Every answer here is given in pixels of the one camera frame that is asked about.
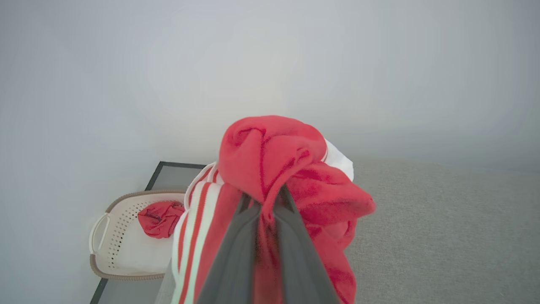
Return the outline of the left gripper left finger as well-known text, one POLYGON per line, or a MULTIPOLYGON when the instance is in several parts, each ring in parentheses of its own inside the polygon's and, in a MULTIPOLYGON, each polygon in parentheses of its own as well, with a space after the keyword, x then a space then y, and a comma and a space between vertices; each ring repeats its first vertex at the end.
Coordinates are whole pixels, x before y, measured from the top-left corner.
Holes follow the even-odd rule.
POLYGON ((251 304, 262 206, 243 193, 197 298, 197 304, 251 304))

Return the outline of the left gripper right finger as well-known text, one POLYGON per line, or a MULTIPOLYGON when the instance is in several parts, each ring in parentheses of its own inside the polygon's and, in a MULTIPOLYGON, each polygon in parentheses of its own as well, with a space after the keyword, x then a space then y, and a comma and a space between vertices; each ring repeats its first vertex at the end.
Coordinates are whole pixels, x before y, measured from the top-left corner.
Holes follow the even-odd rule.
POLYGON ((273 208, 285 304, 340 302, 287 185, 273 208))

